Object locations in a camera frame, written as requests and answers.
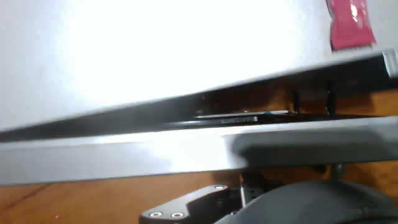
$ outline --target metal hole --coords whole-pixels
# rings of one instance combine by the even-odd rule
[[[222,190],[222,189],[225,188],[225,186],[223,186],[223,185],[217,185],[217,186],[214,187],[214,188],[217,189],[217,190]]]
[[[162,212],[152,212],[151,214],[149,214],[150,217],[161,217],[162,215]]]
[[[172,218],[181,218],[184,217],[184,213],[182,212],[175,212],[171,215]]]

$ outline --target black plastic bracket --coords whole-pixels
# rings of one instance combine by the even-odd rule
[[[210,185],[143,212],[139,223],[212,224],[240,208],[238,189],[231,190],[225,185]]]

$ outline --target white surface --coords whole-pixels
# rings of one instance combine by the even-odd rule
[[[398,1],[368,4],[378,44],[333,54],[319,0],[1,0],[0,129],[398,46]]]

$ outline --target screw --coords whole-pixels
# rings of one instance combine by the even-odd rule
[[[151,214],[149,214],[150,217],[160,217],[162,215],[163,215],[162,212],[152,212]]]
[[[184,217],[184,213],[182,212],[175,212],[171,215],[172,218],[182,218]]]

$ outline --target wooden surface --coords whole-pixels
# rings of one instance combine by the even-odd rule
[[[397,97],[398,91],[385,91],[342,99],[338,100],[337,112],[398,115]],[[284,99],[281,94],[269,99],[266,105],[251,104],[247,108],[251,111],[286,109],[289,104]],[[303,112],[325,110],[324,102],[304,103],[302,107]],[[269,180],[281,180],[286,184],[325,178],[307,167],[266,169],[261,172]],[[351,164],[345,180],[398,196],[396,172],[398,162]],[[238,172],[0,187],[0,223],[138,223],[143,211],[215,183],[238,184]]]

